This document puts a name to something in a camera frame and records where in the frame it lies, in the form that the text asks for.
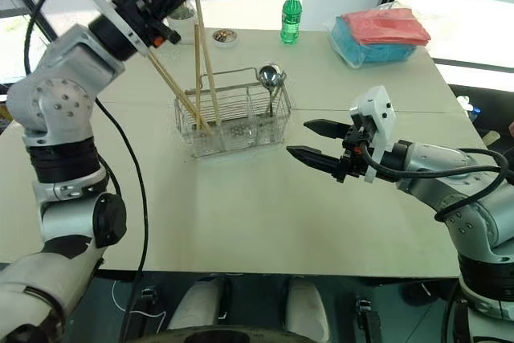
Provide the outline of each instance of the green plastic bottle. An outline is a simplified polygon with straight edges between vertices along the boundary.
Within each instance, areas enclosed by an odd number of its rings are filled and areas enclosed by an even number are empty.
[[[300,34],[302,5],[300,0],[286,0],[282,7],[282,31],[280,38],[287,44],[295,44]]]

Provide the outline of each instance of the red cloth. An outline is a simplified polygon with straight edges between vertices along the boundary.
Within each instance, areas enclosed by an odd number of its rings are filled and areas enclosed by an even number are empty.
[[[403,43],[426,46],[430,35],[408,8],[367,10],[342,15],[360,44]]]

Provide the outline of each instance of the black cable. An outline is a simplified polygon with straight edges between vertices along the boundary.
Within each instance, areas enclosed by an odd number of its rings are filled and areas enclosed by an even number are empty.
[[[136,275],[134,276],[132,289],[130,291],[130,297],[128,298],[127,307],[125,309],[125,314],[123,316],[123,324],[121,325],[119,342],[123,343],[125,336],[127,334],[128,326],[129,326],[130,311],[133,308],[133,303],[134,303],[134,300],[136,297],[137,284],[141,281],[143,267],[144,267],[145,261],[146,261],[146,253],[148,250],[148,238],[149,238],[148,207],[147,207],[147,202],[146,202],[145,184],[143,183],[143,176],[141,173],[141,168],[139,166],[139,162],[137,161],[136,154],[134,153],[132,146],[129,143],[129,139],[125,135],[120,124],[111,115],[111,113],[101,104],[101,102],[98,100],[98,98],[96,98],[96,105],[105,114],[105,116],[112,122],[112,124],[116,127],[116,129],[118,130],[118,132],[121,135],[121,138],[123,139],[123,142],[127,146],[128,152],[130,153],[130,157],[132,158],[134,166],[136,167],[137,179],[139,180],[139,186],[141,188],[141,197],[143,200],[143,223],[144,223],[145,238],[143,240],[143,251],[141,253],[141,260],[139,262],[139,266],[137,267]]]
[[[31,12],[31,18],[29,20],[29,24],[27,26],[27,32],[25,33],[25,43],[23,44],[23,63],[25,65],[25,73],[29,75],[31,73],[31,62],[29,60],[29,51],[31,49],[31,36],[32,31],[34,30],[35,20],[38,17],[38,14],[41,12],[43,8],[43,4],[46,0],[38,0],[35,4],[35,8]]]
[[[455,176],[459,174],[467,174],[467,173],[474,173],[474,172],[482,172],[482,171],[492,171],[497,172],[498,175],[496,178],[485,188],[482,190],[476,192],[475,194],[472,194],[471,196],[468,196],[458,202],[455,202],[443,209],[441,209],[438,213],[435,214],[434,219],[435,221],[439,221],[441,223],[444,223],[447,220],[448,215],[458,210],[466,205],[472,204],[473,202],[477,202],[481,198],[484,198],[488,194],[492,193],[500,184],[505,180],[505,178],[512,174],[509,172],[508,169],[508,160],[507,158],[501,154],[494,152],[492,150],[486,150],[486,149],[460,149],[460,151],[465,153],[477,153],[477,154],[485,154],[490,157],[493,157],[495,161],[500,165],[498,166],[489,166],[489,165],[478,165],[478,166],[467,166],[462,168],[455,168],[455,169],[447,169],[442,170],[440,172],[435,172],[433,170],[429,171],[414,171],[414,172],[406,172],[403,170],[395,170],[387,168],[383,165],[380,165],[378,162],[375,162],[371,158],[371,155],[369,154],[368,145],[365,142],[361,143],[361,151],[362,156],[365,159],[365,161],[374,169],[376,169],[378,172],[388,175],[390,177],[394,178],[441,178],[441,177],[449,177],[449,176]]]
[[[450,324],[451,308],[453,307],[453,303],[457,299],[459,290],[460,290],[460,284],[459,284],[459,281],[457,280],[457,283],[455,283],[455,286],[451,290],[450,297],[448,297],[447,305],[444,308],[443,324],[441,325],[441,343],[448,342],[448,326]]]
[[[496,178],[482,190],[479,190],[475,194],[472,194],[471,196],[468,196],[458,202],[455,202],[455,203],[441,209],[438,213],[436,213],[434,216],[434,219],[435,219],[435,221],[439,221],[441,223],[444,223],[447,220],[447,217],[451,214],[451,212],[458,210],[466,205],[472,204],[473,202],[477,202],[481,198],[484,198],[488,194],[495,191],[496,188],[498,188],[498,186],[501,185],[501,183],[505,180],[505,178],[509,174],[508,160],[501,153],[497,153],[492,150],[486,150],[486,149],[468,149],[468,148],[466,148],[466,149],[460,149],[460,150],[465,153],[485,154],[487,156],[493,157],[494,160],[496,161],[496,163],[500,166],[500,172],[498,173]]]
[[[441,177],[450,177],[450,176],[458,176],[460,174],[468,174],[475,172],[500,172],[500,168],[498,166],[491,165],[477,165],[477,166],[464,166],[461,168],[447,169],[447,170],[426,170],[426,171],[414,171],[409,172],[405,170],[395,170],[388,168],[387,166],[380,165],[374,159],[371,158],[371,154],[369,153],[368,145],[366,142],[361,143],[361,151],[362,157],[366,161],[366,163],[375,169],[377,172],[384,174],[385,176],[392,178],[441,178]]]
[[[120,183],[118,182],[118,179],[116,178],[116,175],[112,171],[111,167],[104,160],[104,158],[102,156],[100,156],[100,154],[98,154],[98,161],[100,161],[100,164],[102,164],[104,166],[105,170],[107,170],[107,174],[108,174],[109,178],[111,179],[112,184],[114,185],[114,190],[116,191],[116,194],[118,196],[122,197]]]

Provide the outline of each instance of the blue cloth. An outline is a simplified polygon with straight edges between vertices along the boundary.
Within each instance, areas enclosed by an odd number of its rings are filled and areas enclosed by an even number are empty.
[[[359,44],[352,36],[348,24],[340,16],[330,33],[334,49],[352,67],[360,67],[363,63],[402,61],[416,49],[412,44]]]

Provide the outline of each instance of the chopstick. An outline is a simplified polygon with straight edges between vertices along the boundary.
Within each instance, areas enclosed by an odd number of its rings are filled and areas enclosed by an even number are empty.
[[[194,81],[196,87],[196,109],[200,112],[200,37],[198,24],[194,24]],[[196,127],[200,129],[200,116],[196,116]]]
[[[162,79],[168,84],[169,88],[171,88],[171,91],[182,102],[182,104],[187,109],[187,111],[190,112],[191,116],[193,116],[193,118],[195,120],[199,120],[203,124],[203,127],[204,127],[207,135],[212,136],[213,135],[212,129],[210,128],[209,124],[207,124],[205,118],[194,107],[193,103],[190,101],[190,99],[187,97],[187,95],[184,93],[184,91],[178,87],[177,82],[168,73],[168,71],[165,69],[165,67],[162,65],[162,63],[159,61],[159,59],[155,56],[152,49],[149,49],[148,57],[149,57],[152,65],[157,70],[157,72],[159,74],[161,74]]]
[[[212,99],[212,105],[214,106],[214,116],[216,118],[216,125],[221,124],[221,119],[219,117],[219,107],[218,107],[218,98],[216,98],[216,88],[214,85],[214,76],[212,71],[212,63],[210,61],[209,51],[207,50],[207,42],[206,42],[206,27],[203,23],[203,13],[202,13],[202,4],[200,0],[194,0],[196,3],[196,11],[198,13],[198,25],[200,32],[200,42],[203,47],[203,59],[206,62],[206,72],[207,78],[209,79],[209,89],[210,89],[210,98]]]

